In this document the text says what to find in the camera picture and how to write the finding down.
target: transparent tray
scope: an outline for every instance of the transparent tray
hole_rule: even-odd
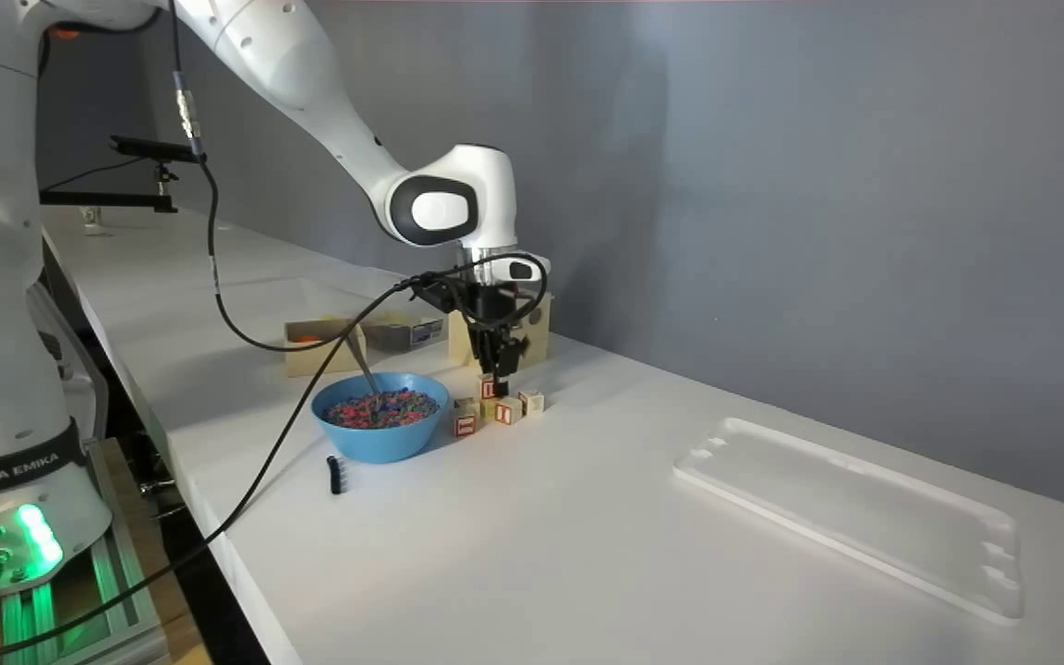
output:
[[[675,476],[948,606],[1023,617],[1017,522],[995,507],[738,417]]]

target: gray wall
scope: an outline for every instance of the gray wall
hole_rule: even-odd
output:
[[[1064,0],[315,6],[404,159],[510,146],[563,331],[1064,500]],[[174,138],[165,33],[111,47]],[[228,221],[443,258],[201,47],[191,80]]]

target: blue bowl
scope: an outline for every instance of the blue bowl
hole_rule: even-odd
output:
[[[448,415],[455,410],[450,393],[440,380],[423,378],[423,372],[374,372],[374,378],[376,378],[379,393],[411,388],[411,393],[427,394],[436,401],[436,410],[423,422],[408,422],[394,428],[339,428],[329,422],[329,410],[335,401],[360,401],[360,400],[374,394],[367,378],[345,378],[309,400],[309,415],[317,417],[326,441],[347,463],[367,463],[367,467],[393,467],[393,463],[413,458],[424,447],[432,447],[448,423]]]

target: white table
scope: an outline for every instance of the white table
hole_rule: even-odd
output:
[[[49,245],[211,533],[303,380],[221,329],[201,219],[111,212],[84,234],[58,212]],[[393,282],[237,230],[221,255],[234,314],[258,337]],[[315,422],[301,422],[262,500],[214,545],[272,660],[1064,665],[1064,502],[574,338],[554,338],[535,380],[552,415],[351,470],[339,500]],[[727,415],[1014,513],[1023,620],[980,620],[679,491],[671,467]]]

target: green light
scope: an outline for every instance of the green light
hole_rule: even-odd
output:
[[[35,543],[35,549],[41,553],[41,570],[57,570],[63,561],[63,545],[46,516],[41,507],[26,502],[19,507],[19,522],[26,527],[26,538]]]

